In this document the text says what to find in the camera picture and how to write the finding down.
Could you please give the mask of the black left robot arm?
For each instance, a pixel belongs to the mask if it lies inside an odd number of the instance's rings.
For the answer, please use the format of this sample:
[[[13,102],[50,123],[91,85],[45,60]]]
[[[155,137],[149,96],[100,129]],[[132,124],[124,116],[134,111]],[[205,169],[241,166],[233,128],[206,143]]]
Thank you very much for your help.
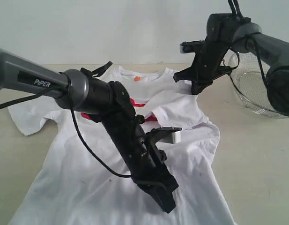
[[[180,128],[161,127],[144,132],[141,125],[145,118],[136,114],[125,87],[117,81],[100,80],[110,66],[108,62],[94,71],[82,68],[57,73],[0,49],[0,90],[29,94],[0,104],[0,109],[48,96],[71,114],[85,113],[92,121],[102,123],[130,171],[129,178],[169,213],[176,206],[173,191],[178,183],[165,165],[165,152],[156,143]]]

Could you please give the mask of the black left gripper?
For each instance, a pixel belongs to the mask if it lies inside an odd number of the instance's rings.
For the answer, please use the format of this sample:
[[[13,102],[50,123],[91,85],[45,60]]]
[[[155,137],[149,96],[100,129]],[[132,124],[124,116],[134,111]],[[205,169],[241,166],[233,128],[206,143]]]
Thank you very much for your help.
[[[122,158],[133,182],[150,195],[164,212],[170,213],[175,208],[172,192],[179,185],[165,165],[166,153],[156,144],[147,151],[145,138],[144,131],[123,131]]]

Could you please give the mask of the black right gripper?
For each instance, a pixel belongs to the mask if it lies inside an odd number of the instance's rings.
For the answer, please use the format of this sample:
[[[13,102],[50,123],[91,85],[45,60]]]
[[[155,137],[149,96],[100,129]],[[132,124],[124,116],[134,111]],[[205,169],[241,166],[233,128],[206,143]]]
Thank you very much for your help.
[[[231,73],[231,67],[221,65],[229,50],[227,45],[194,45],[195,57],[191,67],[175,72],[173,79],[191,81],[191,94],[198,95],[213,81],[225,74]]]

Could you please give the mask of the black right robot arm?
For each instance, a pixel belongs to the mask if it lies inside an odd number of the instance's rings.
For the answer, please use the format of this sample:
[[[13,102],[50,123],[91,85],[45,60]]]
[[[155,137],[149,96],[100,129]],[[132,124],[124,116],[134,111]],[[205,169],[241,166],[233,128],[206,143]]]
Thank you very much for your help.
[[[194,53],[195,57],[190,67],[174,74],[174,81],[190,81],[191,93],[200,94],[214,80],[233,71],[221,65],[228,50],[257,57],[270,105],[289,116],[289,43],[263,34],[249,17],[211,14],[205,40],[180,44],[181,53]]]

